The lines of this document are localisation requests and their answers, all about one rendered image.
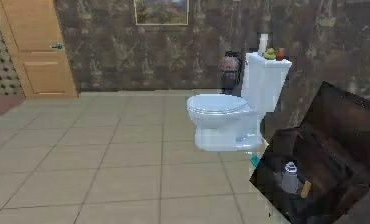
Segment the white toilet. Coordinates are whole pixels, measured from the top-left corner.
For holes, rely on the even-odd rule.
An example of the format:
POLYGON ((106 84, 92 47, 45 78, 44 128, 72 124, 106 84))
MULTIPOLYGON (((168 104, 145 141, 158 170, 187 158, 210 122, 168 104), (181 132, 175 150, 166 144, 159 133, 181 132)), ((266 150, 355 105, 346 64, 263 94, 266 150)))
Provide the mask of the white toilet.
POLYGON ((187 99, 196 125, 195 145, 205 151, 252 151, 262 145, 260 124, 275 110, 292 62, 268 60, 259 53, 245 58, 241 94, 198 94, 187 99))

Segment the wooden room door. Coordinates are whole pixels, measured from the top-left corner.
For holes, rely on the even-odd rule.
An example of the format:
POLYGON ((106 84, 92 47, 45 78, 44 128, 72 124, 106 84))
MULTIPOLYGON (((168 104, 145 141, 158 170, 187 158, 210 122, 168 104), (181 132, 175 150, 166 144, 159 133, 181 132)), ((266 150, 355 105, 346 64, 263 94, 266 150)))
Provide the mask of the wooden room door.
POLYGON ((55 0, 0 0, 0 28, 26 97, 77 96, 55 0))

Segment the dark wooden cabinet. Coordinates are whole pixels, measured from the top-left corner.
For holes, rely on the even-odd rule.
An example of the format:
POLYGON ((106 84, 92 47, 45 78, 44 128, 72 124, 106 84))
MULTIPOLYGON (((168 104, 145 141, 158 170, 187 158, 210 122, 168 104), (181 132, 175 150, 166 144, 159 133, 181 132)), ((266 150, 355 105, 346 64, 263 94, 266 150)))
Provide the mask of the dark wooden cabinet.
POLYGON ((370 224, 370 100, 323 82, 301 123, 274 132, 250 182, 290 224, 370 224), (294 194, 281 186, 290 161, 294 194))

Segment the yellow small bottle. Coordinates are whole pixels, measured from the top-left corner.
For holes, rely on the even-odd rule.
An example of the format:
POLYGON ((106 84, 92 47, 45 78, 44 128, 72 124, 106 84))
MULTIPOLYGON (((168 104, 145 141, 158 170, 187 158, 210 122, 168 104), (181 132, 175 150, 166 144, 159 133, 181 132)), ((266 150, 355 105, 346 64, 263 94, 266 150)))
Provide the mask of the yellow small bottle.
POLYGON ((302 186, 302 189, 301 189, 301 192, 300 192, 300 197, 301 198, 307 198, 308 197, 311 186, 312 186, 312 184, 309 181, 304 182, 304 184, 302 186))

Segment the green round object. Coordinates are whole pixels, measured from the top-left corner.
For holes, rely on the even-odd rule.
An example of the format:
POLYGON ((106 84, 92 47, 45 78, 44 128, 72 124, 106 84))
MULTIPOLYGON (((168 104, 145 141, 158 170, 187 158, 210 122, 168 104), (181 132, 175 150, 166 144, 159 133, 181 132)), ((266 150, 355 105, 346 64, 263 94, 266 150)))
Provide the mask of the green round object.
POLYGON ((262 56, 267 60, 275 60, 276 59, 276 53, 273 48, 268 48, 262 56))

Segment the grey spray bottle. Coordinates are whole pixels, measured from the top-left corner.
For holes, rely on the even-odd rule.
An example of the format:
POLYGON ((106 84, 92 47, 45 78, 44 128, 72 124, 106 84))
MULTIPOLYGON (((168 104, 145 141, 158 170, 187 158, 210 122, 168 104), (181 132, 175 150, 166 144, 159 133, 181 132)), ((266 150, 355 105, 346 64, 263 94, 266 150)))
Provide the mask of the grey spray bottle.
POLYGON ((285 165, 285 172, 282 176, 281 186, 282 189, 287 192, 294 194, 298 190, 298 177, 297 177, 297 167, 290 161, 285 165))

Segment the white paper roll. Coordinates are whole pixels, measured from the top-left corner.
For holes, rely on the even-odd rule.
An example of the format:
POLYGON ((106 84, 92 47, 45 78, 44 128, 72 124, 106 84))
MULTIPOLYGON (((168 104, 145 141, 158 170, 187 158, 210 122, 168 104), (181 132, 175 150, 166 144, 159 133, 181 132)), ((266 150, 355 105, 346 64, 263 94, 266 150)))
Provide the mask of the white paper roll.
POLYGON ((262 55, 267 48, 268 43, 268 35, 267 34, 261 34, 259 39, 259 47, 258 47, 258 54, 262 55))

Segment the framed landscape picture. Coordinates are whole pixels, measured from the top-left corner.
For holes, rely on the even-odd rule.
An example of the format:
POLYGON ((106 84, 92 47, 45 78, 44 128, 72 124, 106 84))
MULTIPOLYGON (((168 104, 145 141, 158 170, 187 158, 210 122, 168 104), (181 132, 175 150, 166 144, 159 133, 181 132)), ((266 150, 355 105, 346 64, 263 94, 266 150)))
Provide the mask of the framed landscape picture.
POLYGON ((189 0, 134 0, 136 24, 141 26, 186 26, 189 0))

